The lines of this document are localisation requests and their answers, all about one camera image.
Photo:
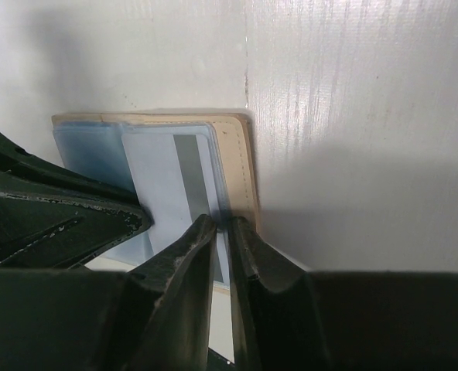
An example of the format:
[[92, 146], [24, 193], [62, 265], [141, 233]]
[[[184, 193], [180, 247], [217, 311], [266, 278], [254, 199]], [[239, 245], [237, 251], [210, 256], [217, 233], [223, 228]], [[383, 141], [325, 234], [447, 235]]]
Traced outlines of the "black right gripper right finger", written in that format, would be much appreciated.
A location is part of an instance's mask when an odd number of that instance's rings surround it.
[[304, 270], [256, 233], [243, 217], [228, 223], [231, 315], [237, 370], [272, 370], [302, 362], [310, 347]]

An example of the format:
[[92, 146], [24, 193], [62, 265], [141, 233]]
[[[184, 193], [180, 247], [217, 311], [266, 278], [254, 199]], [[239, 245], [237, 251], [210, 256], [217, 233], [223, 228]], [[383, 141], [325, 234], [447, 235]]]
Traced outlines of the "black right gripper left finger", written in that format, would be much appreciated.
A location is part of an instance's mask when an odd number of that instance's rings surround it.
[[166, 249], [133, 270], [130, 370], [203, 370], [207, 365], [217, 226], [202, 214]]

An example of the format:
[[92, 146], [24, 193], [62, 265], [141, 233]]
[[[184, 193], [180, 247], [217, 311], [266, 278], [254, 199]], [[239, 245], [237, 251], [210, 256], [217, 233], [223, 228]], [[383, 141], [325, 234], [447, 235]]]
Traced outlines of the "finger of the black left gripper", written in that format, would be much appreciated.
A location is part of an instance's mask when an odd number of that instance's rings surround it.
[[83, 266], [151, 225], [132, 192], [31, 155], [0, 132], [0, 267]]

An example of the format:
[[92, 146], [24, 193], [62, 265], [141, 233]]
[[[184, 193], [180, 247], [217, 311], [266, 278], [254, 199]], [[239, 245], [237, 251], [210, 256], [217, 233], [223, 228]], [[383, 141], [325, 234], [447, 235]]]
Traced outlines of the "beige leather card holder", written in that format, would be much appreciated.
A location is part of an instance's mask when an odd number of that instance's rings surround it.
[[242, 113], [59, 114], [53, 136], [64, 166], [133, 192], [152, 226], [91, 262], [136, 267], [203, 214], [217, 224], [214, 279], [229, 284], [227, 221], [259, 226], [251, 120]]

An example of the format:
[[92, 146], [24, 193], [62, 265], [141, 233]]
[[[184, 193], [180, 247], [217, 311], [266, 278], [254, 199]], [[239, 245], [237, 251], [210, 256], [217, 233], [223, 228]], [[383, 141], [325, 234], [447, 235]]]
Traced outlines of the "white magnetic stripe card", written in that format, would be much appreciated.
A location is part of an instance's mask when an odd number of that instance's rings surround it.
[[138, 200], [153, 220], [148, 236], [154, 254], [202, 214], [221, 223], [220, 187], [207, 136], [127, 133], [122, 142]]

